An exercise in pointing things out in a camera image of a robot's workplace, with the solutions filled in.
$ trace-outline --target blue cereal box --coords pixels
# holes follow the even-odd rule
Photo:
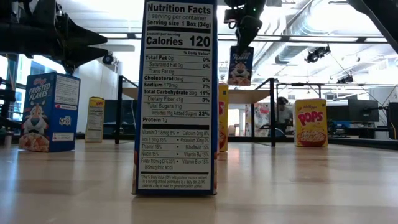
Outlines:
[[[75,149],[80,79],[57,73],[29,75],[19,147],[35,152]]]
[[[250,86],[253,68],[254,48],[248,47],[241,54],[237,54],[237,50],[237,46],[231,47],[228,84],[236,86]]]

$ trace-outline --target nutrition facts label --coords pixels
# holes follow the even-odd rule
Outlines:
[[[211,190],[213,5],[146,4],[137,187]]]

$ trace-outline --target wooden floor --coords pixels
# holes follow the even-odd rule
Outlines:
[[[398,223],[398,152],[230,144],[218,195],[131,195],[133,143],[0,149],[0,223]]]

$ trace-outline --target person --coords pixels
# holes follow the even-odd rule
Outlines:
[[[293,112],[286,107],[289,101],[283,96],[277,99],[277,111],[275,112],[276,128],[280,129],[283,133],[286,132],[286,127],[293,121]]]

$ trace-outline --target ceiling duct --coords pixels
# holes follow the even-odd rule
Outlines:
[[[310,16],[312,16],[312,12],[317,10],[317,6],[321,2],[322,0],[312,0],[308,2],[308,4],[304,6],[303,10],[299,12],[299,15],[294,17],[289,22],[290,25],[283,31],[282,35],[328,34],[330,31],[314,29],[308,23],[308,19]],[[258,69],[258,66],[260,66],[263,62],[266,62],[272,58],[275,58],[275,63],[285,65],[306,48],[307,46],[291,46],[280,42],[274,42],[263,54],[262,58],[255,63],[254,69]]]

